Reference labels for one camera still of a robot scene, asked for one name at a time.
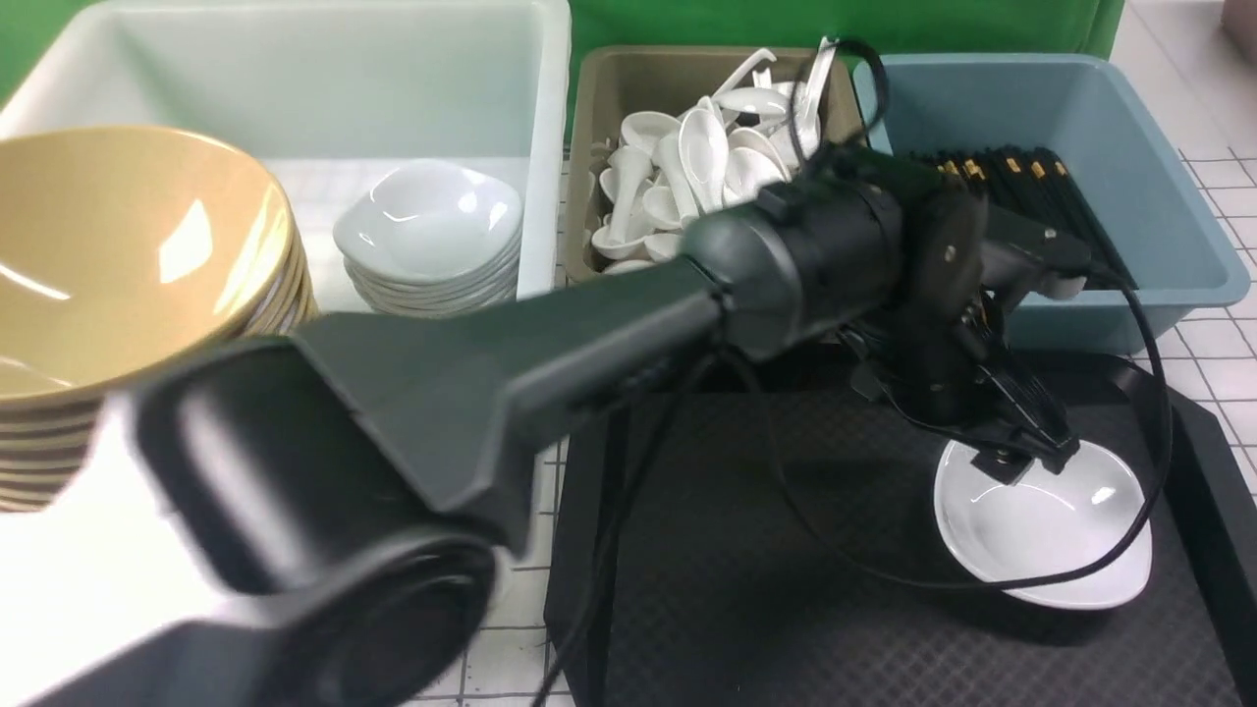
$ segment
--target stack of yellow bowls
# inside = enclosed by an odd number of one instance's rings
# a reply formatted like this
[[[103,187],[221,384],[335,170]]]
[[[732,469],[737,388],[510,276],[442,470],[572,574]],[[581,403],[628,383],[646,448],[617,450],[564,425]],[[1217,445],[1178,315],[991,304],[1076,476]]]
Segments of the stack of yellow bowls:
[[[52,501],[109,390],[314,316],[292,208],[249,155],[162,127],[0,142],[0,511]]]

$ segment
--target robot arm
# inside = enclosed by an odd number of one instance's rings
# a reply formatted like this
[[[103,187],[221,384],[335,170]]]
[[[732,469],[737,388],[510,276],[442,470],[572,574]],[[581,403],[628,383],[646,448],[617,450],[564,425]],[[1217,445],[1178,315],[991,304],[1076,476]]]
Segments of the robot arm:
[[[48,606],[6,629],[23,653],[0,655],[19,665],[0,702],[400,703],[474,634],[491,547],[524,548],[534,455],[714,346],[762,361],[841,331],[871,398],[999,454],[1006,481],[1058,468],[1077,439],[1002,342],[1028,292],[1081,289],[1085,245],[1053,237],[933,170],[843,152],[700,219],[665,265],[456,320],[331,315],[187,360],[107,401],[82,481],[40,520],[102,528],[53,564],[101,571],[118,604],[30,577]],[[106,470],[124,477],[109,507],[80,502]]]

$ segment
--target black tray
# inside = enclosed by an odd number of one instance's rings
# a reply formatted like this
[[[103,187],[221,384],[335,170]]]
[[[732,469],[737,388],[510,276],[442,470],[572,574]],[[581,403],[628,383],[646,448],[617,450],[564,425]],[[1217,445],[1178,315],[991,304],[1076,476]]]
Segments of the black tray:
[[[1029,360],[1084,438],[1150,472],[1151,377],[1097,355]],[[929,508],[944,440],[848,391],[850,361],[803,350],[764,370],[792,478],[846,547],[901,572],[964,577]],[[754,401],[716,380],[686,404],[621,538],[613,593],[567,672],[581,707],[1257,707],[1257,511],[1210,413],[1177,396],[1168,504],[1149,587],[1114,611],[938,595],[833,562],[762,464]],[[605,511],[660,400],[573,437],[546,605],[571,625]]]

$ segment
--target pile of spoons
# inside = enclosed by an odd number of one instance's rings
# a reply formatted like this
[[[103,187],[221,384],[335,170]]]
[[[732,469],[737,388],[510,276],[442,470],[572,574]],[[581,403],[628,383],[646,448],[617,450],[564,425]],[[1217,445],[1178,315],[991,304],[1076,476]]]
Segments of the pile of spoons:
[[[821,47],[832,42],[823,38]],[[611,260],[603,273],[672,259],[681,230],[699,215],[752,201],[760,187],[794,176],[799,159],[786,120],[794,83],[773,79],[776,60],[769,49],[757,49],[680,116],[625,116],[620,146],[597,179],[612,210],[590,234],[595,250]],[[797,92],[804,157],[821,142],[821,98],[832,62],[832,52],[821,52]],[[743,86],[748,77],[750,86]]]

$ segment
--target chopsticks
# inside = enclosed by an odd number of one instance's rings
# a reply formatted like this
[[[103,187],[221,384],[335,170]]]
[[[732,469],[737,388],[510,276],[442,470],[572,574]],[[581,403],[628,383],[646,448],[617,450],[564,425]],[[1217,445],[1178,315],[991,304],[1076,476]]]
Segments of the chopsticks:
[[[1075,234],[1091,247],[1096,260],[1133,282],[1130,270],[1070,175],[1065,161],[1051,150],[999,147],[915,157],[940,172],[963,177],[974,194],[988,196],[998,206]],[[1109,286],[1089,282],[1087,288],[1107,289]]]

